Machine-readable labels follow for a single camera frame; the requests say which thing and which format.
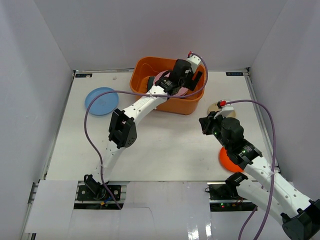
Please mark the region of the cream patterned small plate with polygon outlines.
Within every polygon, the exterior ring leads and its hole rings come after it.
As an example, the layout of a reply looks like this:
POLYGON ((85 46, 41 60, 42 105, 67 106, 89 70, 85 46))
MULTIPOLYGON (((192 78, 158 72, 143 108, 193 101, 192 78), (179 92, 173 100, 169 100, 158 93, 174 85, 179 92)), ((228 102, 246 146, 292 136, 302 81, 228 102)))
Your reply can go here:
MULTIPOLYGON (((209 114, 210 112, 220 112, 221 110, 222 110, 222 108, 218 107, 218 102, 215 102, 208 107, 207 113, 209 114)), ((234 109, 232 109, 232 110, 227 111, 226 113, 223 112, 222 116, 226 117, 226 118, 235 118, 236 112, 234 109)))

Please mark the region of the pink round plate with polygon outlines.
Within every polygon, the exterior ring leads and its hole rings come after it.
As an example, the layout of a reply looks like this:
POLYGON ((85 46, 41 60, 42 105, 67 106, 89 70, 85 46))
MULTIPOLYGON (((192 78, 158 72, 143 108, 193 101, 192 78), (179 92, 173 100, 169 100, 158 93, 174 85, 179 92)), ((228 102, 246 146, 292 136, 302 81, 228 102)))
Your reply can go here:
MULTIPOLYGON (((170 72, 168 70, 162 71, 154 77, 152 84, 155 85, 156 81, 158 81, 163 74, 165 74, 164 75, 165 77, 170 76, 170 72)), ((185 87, 182 87, 178 90, 178 92, 174 96, 177 96, 177 97, 184 96, 187 94, 187 92, 188 92, 188 89, 185 87)))

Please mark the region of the teal square plate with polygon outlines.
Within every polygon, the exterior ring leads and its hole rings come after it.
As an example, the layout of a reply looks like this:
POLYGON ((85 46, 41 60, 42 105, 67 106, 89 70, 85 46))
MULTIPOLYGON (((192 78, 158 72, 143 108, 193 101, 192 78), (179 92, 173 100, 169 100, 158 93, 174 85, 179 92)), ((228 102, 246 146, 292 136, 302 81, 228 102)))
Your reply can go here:
POLYGON ((155 83, 155 76, 150 76, 147 80, 147 92, 152 88, 155 83))

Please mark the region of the light blue round plate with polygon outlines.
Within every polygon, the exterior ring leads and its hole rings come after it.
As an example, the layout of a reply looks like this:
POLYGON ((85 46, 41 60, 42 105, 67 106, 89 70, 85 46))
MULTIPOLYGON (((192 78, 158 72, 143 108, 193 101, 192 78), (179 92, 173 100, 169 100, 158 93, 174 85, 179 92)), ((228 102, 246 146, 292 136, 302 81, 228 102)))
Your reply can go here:
POLYGON ((112 92, 100 96, 89 109, 89 113, 94 116, 105 116, 112 113, 118 106, 119 96, 110 87, 99 87, 92 90, 84 100, 84 107, 87 109, 90 103, 98 95, 106 92, 112 92))

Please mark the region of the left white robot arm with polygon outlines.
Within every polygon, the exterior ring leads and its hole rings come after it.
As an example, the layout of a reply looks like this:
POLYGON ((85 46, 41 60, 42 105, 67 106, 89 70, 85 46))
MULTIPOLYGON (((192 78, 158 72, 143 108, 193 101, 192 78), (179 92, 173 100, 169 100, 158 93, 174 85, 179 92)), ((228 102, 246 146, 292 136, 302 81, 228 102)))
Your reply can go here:
POLYGON ((196 54, 186 60, 177 59, 173 69, 165 72, 147 93, 139 94, 140 98, 135 103, 112 112, 107 153, 105 156, 98 155, 100 164, 97 174, 101 184, 94 182, 89 186, 90 196, 96 200, 103 198, 106 192, 113 196, 108 188, 110 174, 122 152, 136 141, 137 125, 146 115, 170 99, 189 100, 203 91, 203 86, 199 89, 196 87, 202 76, 208 76, 208 68, 199 71, 200 65, 205 66, 206 63, 196 54))

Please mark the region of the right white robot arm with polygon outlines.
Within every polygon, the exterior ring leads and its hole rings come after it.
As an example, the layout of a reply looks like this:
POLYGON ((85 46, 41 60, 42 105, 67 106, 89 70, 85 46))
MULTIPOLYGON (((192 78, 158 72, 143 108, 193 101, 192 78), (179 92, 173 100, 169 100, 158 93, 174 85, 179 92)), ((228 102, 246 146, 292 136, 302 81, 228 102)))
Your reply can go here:
POLYGON ((244 138, 239 120, 211 112, 199 119, 204 135, 213 135, 232 163, 242 169, 226 179, 226 195, 251 201, 274 218, 291 240, 309 240, 320 230, 320 201, 298 191, 262 153, 244 138))

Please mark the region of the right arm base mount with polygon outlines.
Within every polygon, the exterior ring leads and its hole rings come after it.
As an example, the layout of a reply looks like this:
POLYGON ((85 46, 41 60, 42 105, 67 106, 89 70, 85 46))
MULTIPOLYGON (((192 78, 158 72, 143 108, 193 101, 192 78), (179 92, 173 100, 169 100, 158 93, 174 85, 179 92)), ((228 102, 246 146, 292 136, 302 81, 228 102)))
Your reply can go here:
POLYGON ((250 212, 256 205, 238 195, 237 187, 249 178, 242 172, 236 172, 224 182, 208 183, 205 192, 209 194, 211 212, 250 212))

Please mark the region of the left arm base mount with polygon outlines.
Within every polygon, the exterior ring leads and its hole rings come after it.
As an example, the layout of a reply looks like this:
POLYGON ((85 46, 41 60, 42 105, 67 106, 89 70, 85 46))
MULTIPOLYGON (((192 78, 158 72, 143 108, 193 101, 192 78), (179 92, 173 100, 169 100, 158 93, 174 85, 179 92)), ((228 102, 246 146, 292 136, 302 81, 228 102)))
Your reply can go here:
POLYGON ((92 174, 86 174, 83 183, 77 187, 74 206, 75 210, 121 210, 123 208, 120 184, 103 184, 96 181, 92 174))

